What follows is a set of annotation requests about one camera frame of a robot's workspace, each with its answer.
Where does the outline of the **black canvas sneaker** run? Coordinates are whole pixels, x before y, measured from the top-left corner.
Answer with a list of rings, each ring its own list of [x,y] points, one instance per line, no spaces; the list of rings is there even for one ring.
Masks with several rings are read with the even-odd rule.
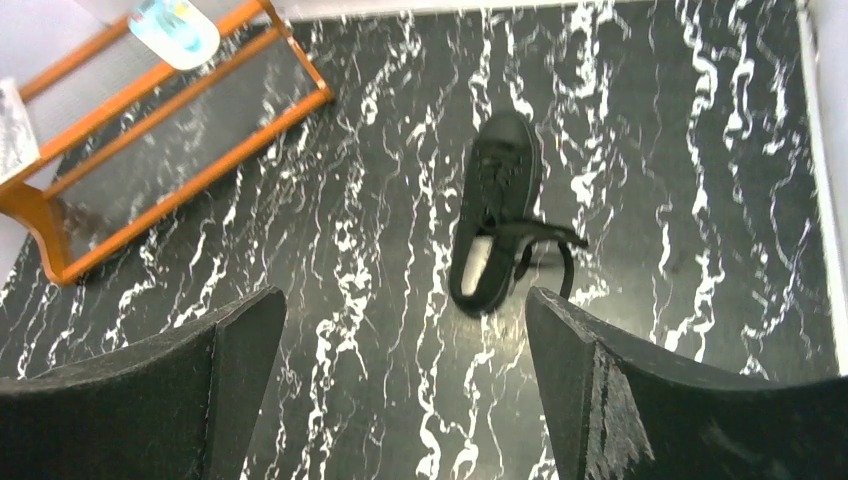
[[[460,216],[448,277],[455,305],[471,317],[494,311],[508,292],[515,257],[541,183],[538,139],[527,117],[515,110],[494,113],[480,127],[464,165]],[[479,237],[492,240],[476,286],[462,289],[471,248]]]

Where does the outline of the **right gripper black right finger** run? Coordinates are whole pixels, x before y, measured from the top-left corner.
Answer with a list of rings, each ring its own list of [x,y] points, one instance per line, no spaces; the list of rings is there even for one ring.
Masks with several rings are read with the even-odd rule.
[[[545,288],[525,321],[563,479],[843,479],[847,381],[787,385],[672,353]]]

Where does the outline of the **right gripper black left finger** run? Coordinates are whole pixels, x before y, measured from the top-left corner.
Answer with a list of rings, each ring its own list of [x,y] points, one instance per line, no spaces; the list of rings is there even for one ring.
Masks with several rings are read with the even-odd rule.
[[[236,479],[286,298],[267,286],[130,346],[1,382],[5,479]]]

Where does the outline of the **black shoelace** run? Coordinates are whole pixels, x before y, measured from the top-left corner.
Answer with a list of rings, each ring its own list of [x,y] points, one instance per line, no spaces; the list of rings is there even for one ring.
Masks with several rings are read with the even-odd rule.
[[[506,223],[493,223],[481,227],[478,234],[493,238],[499,236],[514,237],[519,241],[521,256],[513,262],[511,283],[518,282],[526,275],[531,265],[533,249],[536,244],[542,242],[556,243],[563,259],[564,271],[559,295],[564,299],[568,299],[571,295],[575,276],[575,261],[571,246],[580,249],[589,247],[589,242],[580,237],[573,228],[548,224],[540,220],[524,219]]]

